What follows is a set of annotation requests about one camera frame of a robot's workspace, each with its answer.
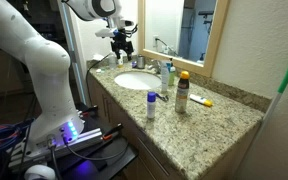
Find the faucet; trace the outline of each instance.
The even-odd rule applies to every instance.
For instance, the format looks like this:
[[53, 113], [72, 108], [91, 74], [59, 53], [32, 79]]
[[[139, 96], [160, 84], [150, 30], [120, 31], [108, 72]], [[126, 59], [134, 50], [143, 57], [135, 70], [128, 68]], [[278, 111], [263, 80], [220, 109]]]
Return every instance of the faucet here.
[[155, 69], [156, 74], [161, 73], [161, 63], [158, 60], [151, 60], [152, 65], [147, 67], [148, 70]]

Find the mirror frame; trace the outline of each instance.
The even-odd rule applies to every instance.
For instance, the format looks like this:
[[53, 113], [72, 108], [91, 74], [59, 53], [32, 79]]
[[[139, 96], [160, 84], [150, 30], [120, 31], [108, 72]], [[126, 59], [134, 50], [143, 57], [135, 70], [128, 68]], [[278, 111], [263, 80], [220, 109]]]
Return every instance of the mirror frame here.
[[152, 59], [173, 59], [173, 64], [175, 67], [194, 72], [206, 77], [211, 77], [213, 66], [215, 64], [215, 59], [220, 44], [223, 27], [225, 24], [225, 19], [227, 15], [227, 10], [230, 0], [217, 0], [213, 15], [212, 29], [208, 41], [208, 47], [205, 54], [204, 65], [192, 62], [190, 60], [173, 57], [158, 53], [152, 50], [145, 49], [145, 3], [146, 0], [138, 1], [138, 48], [139, 54], [152, 58]]

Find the granite countertop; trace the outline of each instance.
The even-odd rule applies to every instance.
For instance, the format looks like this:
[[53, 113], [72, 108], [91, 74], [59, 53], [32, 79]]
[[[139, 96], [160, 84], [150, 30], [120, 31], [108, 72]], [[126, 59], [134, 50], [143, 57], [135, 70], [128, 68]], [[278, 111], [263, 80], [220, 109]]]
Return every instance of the granite countertop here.
[[176, 113], [176, 86], [172, 86], [168, 89], [169, 102], [157, 99], [155, 119], [148, 120], [148, 90], [126, 89], [114, 82], [114, 78], [124, 71], [153, 74], [153, 70], [132, 69], [130, 64], [102, 73], [92, 69], [91, 74], [186, 179], [199, 179], [205, 175], [264, 116], [258, 110], [190, 83], [189, 93], [211, 100], [211, 108], [188, 100], [186, 113]]

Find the mirror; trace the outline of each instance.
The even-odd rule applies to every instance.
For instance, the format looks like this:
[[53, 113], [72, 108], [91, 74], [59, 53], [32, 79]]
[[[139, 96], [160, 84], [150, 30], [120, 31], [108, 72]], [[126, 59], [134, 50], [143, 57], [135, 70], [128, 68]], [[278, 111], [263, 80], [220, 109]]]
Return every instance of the mirror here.
[[229, 0], [139, 1], [139, 52], [210, 77]]

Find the white sink basin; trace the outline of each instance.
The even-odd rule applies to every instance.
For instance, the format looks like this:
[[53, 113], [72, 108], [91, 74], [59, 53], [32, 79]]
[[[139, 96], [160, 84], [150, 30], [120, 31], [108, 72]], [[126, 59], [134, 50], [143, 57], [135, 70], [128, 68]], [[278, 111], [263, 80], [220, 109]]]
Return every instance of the white sink basin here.
[[122, 87], [135, 90], [148, 90], [161, 85], [161, 79], [145, 72], [124, 72], [115, 77], [114, 81]]

